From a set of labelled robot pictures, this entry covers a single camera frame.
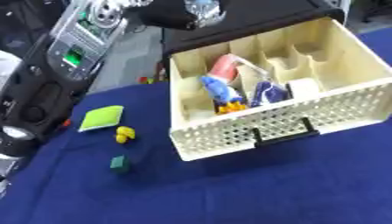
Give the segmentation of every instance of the green block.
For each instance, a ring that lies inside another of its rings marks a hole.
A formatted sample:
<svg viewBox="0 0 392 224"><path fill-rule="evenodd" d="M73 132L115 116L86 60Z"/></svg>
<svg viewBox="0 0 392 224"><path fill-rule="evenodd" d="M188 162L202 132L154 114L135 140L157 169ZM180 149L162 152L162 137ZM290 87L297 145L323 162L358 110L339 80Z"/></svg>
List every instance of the green block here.
<svg viewBox="0 0 392 224"><path fill-rule="evenodd" d="M110 163L110 170L125 173L130 170L130 161L125 156L114 157Z"/></svg>

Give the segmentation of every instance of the yellow object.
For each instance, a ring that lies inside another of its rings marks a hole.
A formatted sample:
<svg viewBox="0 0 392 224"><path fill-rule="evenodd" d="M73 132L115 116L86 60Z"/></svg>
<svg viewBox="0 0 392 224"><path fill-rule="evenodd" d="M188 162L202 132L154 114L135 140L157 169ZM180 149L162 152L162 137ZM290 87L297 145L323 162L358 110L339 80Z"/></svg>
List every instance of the yellow object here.
<svg viewBox="0 0 392 224"><path fill-rule="evenodd" d="M226 106L220 106L218 107L218 115L225 115L231 112L235 111L240 111L246 109L247 106L244 104L241 104L239 101L235 102L228 102Z"/></svg>
<svg viewBox="0 0 392 224"><path fill-rule="evenodd" d="M128 138L124 135L116 135L115 140L117 141L118 144L125 144Z"/></svg>
<svg viewBox="0 0 392 224"><path fill-rule="evenodd" d="M129 127L121 126L117 128L117 135L123 135L130 139L135 139L135 130Z"/></svg>

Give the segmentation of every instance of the drawer handle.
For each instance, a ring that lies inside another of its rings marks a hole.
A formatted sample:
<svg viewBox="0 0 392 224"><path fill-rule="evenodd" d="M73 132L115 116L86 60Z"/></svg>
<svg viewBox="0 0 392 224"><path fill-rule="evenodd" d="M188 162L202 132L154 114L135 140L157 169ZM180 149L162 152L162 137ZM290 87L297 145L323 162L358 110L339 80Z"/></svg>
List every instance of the drawer handle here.
<svg viewBox="0 0 392 224"><path fill-rule="evenodd" d="M297 139L300 137L314 137L314 136L318 136L320 134L318 130L314 129L309 118L303 117L303 118L301 118L301 121L304 124L304 126L306 127L306 132L298 133L298 134L291 135L291 136L283 136L283 137L279 137L279 138L274 138L274 139L270 139L267 141L263 141L262 135L260 134L260 130L258 128L253 128L252 132L253 132L253 135L255 138L255 148L258 148L260 146L267 145L267 144L276 144L276 143L281 143L284 141L294 140L294 139Z"/></svg>

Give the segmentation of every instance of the drawer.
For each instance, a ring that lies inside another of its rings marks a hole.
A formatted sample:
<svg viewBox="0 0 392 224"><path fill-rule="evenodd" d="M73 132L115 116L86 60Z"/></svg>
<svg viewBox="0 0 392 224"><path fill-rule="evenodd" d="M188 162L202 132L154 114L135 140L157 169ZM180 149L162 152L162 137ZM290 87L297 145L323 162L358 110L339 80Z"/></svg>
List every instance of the drawer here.
<svg viewBox="0 0 392 224"><path fill-rule="evenodd" d="M216 115L198 80L227 53L266 69L281 85L313 78L320 92ZM170 136L185 161L380 123L391 110L391 68L327 17L178 52L170 69Z"/></svg>

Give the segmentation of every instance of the table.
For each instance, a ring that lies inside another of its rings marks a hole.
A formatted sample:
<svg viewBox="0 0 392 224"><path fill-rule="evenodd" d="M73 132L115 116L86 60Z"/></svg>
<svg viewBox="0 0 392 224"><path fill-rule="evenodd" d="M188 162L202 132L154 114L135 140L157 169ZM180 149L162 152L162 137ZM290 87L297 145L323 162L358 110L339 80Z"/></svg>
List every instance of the table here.
<svg viewBox="0 0 392 224"><path fill-rule="evenodd" d="M392 63L392 30L361 38ZM114 129L76 133L87 110L116 104L137 141L115 143ZM88 96L73 126L13 179L0 223L391 223L392 121L183 162L169 110L166 83ZM132 170L118 176L109 162L121 154Z"/></svg>

